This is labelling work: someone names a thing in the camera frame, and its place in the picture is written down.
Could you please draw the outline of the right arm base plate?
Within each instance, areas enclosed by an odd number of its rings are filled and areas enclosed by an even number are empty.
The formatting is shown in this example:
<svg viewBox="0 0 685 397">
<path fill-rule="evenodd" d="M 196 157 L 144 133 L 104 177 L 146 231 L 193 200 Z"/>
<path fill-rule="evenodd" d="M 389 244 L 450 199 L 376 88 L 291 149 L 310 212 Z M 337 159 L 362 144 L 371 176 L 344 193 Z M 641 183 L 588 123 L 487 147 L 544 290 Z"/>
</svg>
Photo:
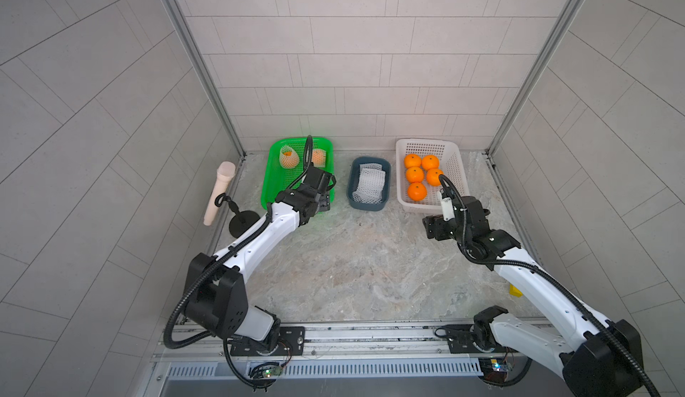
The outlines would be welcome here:
<svg viewBox="0 0 685 397">
<path fill-rule="evenodd" d="M 516 353 L 511 348 L 498 345 L 497 343 L 484 343 L 479 345 L 473 324 L 449 324 L 438 327 L 433 335 L 447 342 L 450 353 L 476 353 L 490 354 L 505 352 Z"/>
</svg>

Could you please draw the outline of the right green circuit board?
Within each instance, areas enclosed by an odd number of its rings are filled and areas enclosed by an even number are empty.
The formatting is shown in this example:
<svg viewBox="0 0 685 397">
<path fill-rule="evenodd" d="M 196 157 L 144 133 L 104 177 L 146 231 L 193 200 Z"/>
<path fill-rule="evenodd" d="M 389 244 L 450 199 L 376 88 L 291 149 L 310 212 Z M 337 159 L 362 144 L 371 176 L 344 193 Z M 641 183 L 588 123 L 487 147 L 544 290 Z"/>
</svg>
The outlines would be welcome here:
<svg viewBox="0 0 685 397">
<path fill-rule="evenodd" d="M 492 382 L 494 384 L 506 383 L 509 374 L 515 367 L 514 364 L 506 361 L 504 358 L 481 358 L 478 361 L 483 373 L 480 379 L 483 382 Z"/>
</svg>

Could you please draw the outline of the green plastic basket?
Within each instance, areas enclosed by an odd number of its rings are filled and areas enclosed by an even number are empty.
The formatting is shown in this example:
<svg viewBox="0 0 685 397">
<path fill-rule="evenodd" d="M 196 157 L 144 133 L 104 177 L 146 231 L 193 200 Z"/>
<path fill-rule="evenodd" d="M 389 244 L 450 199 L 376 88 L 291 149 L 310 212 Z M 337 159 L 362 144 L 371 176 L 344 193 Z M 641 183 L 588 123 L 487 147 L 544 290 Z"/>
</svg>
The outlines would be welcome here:
<svg viewBox="0 0 685 397">
<path fill-rule="evenodd" d="M 286 138 L 276 141 L 270 147 L 264 173 L 262 196 L 260 197 L 263 208 L 266 208 L 269 202 L 275 202 L 276 196 L 303 172 L 305 142 L 305 137 Z M 300 158 L 300 163 L 293 169 L 285 169 L 280 164 L 280 152 L 286 146 L 293 148 Z M 313 138 L 313 148 L 326 152 L 326 164 L 323 170 L 333 174 L 335 172 L 333 142 L 327 138 L 315 136 Z"/>
</svg>

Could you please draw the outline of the green circuit board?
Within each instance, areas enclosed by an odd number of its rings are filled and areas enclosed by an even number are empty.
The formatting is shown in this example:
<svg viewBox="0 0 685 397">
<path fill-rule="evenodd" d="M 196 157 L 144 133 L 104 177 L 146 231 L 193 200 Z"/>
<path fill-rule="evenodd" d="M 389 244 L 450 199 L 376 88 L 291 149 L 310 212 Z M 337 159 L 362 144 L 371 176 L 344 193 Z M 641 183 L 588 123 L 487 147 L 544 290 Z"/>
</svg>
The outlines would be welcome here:
<svg viewBox="0 0 685 397">
<path fill-rule="evenodd" d="M 483 382 L 492 382 L 494 384 L 506 383 L 509 374 L 515 367 L 514 364 L 506 361 L 504 358 L 481 358 L 478 361 L 483 373 L 480 379 Z"/>
<path fill-rule="evenodd" d="M 271 380 L 282 375 L 284 366 L 277 362 L 262 363 L 250 370 L 249 376 L 253 380 Z"/>
</svg>

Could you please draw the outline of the beige microphone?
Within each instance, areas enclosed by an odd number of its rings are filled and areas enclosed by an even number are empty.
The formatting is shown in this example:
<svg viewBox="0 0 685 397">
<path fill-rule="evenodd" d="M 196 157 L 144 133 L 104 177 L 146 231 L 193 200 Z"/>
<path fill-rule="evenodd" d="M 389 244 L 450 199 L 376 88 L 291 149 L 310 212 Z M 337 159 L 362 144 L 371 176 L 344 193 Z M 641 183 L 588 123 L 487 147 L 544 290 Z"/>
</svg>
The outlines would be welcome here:
<svg viewBox="0 0 685 397">
<path fill-rule="evenodd" d="M 226 193 L 228 186 L 234 179 L 236 173 L 237 166 L 230 161 L 223 161 L 223 163 L 219 165 L 219 168 L 217 168 L 215 184 L 203 217 L 203 225 L 206 227 L 212 225 L 219 211 L 219 207 L 215 202 L 217 197 Z"/>
</svg>

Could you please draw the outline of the aluminium rail frame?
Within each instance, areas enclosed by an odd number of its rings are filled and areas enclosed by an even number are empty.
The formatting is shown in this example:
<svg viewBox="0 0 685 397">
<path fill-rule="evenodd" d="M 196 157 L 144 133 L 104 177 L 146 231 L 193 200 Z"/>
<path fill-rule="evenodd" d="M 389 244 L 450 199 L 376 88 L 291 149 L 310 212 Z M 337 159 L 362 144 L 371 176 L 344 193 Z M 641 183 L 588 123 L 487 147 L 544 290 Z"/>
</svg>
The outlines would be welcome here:
<svg viewBox="0 0 685 397">
<path fill-rule="evenodd" d="M 543 318 L 522 320 L 546 332 L 556 329 Z M 447 342 L 433 335 L 438 327 L 471 324 L 468 320 L 294 323 L 304 327 L 303 354 L 283 357 L 233 357 L 230 340 L 207 338 L 180 350 L 160 348 L 153 354 L 151 371 L 137 391 L 139 396 L 160 396 L 174 381 L 232 380 L 233 361 L 243 377 L 262 363 L 284 366 L 273 379 L 481 377 L 481 358 L 504 358 L 515 365 L 515 378 L 529 359 L 520 352 L 504 354 L 450 353 Z"/>
</svg>

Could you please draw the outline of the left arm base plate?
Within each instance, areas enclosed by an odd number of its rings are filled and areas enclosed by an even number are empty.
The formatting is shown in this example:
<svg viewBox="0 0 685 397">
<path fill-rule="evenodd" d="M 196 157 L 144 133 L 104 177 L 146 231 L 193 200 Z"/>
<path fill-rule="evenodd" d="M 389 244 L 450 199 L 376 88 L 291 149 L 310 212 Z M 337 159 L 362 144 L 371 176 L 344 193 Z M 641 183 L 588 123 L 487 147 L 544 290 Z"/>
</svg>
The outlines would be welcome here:
<svg viewBox="0 0 685 397">
<path fill-rule="evenodd" d="M 304 327 L 275 327 L 267 336 L 257 341 L 246 336 L 235 336 L 229 353 L 233 357 L 283 357 L 303 354 Z"/>
</svg>

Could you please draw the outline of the white plastic basket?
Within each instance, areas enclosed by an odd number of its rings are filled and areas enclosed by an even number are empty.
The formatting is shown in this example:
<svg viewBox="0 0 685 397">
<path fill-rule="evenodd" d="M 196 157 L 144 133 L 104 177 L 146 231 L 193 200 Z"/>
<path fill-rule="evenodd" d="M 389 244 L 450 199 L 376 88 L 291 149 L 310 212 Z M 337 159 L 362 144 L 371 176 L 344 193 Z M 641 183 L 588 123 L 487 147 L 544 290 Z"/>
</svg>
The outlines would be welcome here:
<svg viewBox="0 0 685 397">
<path fill-rule="evenodd" d="M 408 195 L 410 182 L 406 179 L 404 158 L 408 154 L 417 154 L 421 158 L 433 154 L 439 160 L 439 169 L 456 186 L 461 195 L 469 195 L 469 188 L 464 165 L 460 155 L 460 149 L 455 143 L 435 140 L 404 138 L 396 142 L 396 166 L 397 166 L 397 199 L 404 211 L 435 215 L 442 212 L 440 187 L 429 185 L 427 196 L 422 201 L 413 201 Z"/>
</svg>

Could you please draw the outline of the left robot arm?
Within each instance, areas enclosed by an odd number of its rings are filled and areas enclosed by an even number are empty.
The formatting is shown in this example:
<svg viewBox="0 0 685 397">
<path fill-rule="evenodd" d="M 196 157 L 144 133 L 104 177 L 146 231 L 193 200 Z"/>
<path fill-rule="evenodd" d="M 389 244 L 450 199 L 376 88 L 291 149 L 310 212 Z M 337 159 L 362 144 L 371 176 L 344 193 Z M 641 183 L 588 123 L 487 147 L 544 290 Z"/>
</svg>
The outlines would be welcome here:
<svg viewBox="0 0 685 397">
<path fill-rule="evenodd" d="M 267 205 L 234 243 L 209 256 L 198 254 L 188 268 L 183 295 L 163 331 L 166 348 L 176 350 L 213 336 L 255 342 L 259 352 L 278 347 L 280 319 L 248 302 L 245 284 L 267 255 L 298 227 L 330 209 L 335 176 L 314 165 L 314 140 L 304 145 L 303 172 Z"/>
</svg>

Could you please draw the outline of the yellow plastic block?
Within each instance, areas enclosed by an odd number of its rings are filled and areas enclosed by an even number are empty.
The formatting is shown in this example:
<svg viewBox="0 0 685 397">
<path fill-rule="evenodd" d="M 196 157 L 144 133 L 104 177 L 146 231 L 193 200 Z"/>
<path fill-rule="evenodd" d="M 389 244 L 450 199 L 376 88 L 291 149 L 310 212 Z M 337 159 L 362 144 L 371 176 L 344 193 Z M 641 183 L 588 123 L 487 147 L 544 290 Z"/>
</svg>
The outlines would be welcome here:
<svg viewBox="0 0 685 397">
<path fill-rule="evenodd" d="M 522 297 L 523 293 L 517 289 L 515 286 L 510 285 L 509 286 L 509 293 L 515 297 Z"/>
</svg>

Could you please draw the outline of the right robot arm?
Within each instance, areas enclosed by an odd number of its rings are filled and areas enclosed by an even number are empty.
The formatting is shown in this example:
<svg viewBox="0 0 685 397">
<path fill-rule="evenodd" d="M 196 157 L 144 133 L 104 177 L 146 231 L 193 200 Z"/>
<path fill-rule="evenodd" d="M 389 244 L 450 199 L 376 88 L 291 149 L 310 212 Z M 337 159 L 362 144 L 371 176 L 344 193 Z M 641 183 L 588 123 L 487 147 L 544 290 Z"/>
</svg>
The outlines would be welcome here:
<svg viewBox="0 0 685 397">
<path fill-rule="evenodd" d="M 577 298 L 536 263 L 508 232 L 493 230 L 488 212 L 439 177 L 442 212 L 423 220 L 430 239 L 455 241 L 467 261 L 506 279 L 555 327 L 546 332 L 494 305 L 474 317 L 475 347 L 500 346 L 522 353 L 561 377 L 575 396 L 628 396 L 643 388 L 659 394 L 644 370 L 640 333 L 625 320 L 613 321 Z"/>
</svg>

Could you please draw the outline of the dark blue plastic tub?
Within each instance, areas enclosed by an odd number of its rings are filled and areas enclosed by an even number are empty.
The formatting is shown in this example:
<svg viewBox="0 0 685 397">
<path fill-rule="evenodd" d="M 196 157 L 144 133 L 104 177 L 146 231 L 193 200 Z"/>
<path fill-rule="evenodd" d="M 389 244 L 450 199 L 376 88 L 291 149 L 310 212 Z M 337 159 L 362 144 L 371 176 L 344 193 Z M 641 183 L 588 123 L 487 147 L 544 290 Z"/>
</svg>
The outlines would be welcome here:
<svg viewBox="0 0 685 397">
<path fill-rule="evenodd" d="M 361 156 L 351 165 L 347 198 L 360 211 L 381 211 L 390 195 L 392 167 L 384 159 Z"/>
</svg>

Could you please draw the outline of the left green circuit board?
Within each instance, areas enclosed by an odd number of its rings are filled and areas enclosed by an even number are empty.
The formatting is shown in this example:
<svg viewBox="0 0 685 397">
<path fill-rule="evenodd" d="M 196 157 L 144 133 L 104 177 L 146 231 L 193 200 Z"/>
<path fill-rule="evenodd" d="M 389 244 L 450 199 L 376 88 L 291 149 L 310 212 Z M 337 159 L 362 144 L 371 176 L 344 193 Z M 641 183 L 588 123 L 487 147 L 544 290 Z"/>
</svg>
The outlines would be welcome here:
<svg viewBox="0 0 685 397">
<path fill-rule="evenodd" d="M 253 380 L 271 380 L 282 375 L 284 366 L 277 362 L 262 363 L 250 370 L 249 376 Z"/>
</svg>

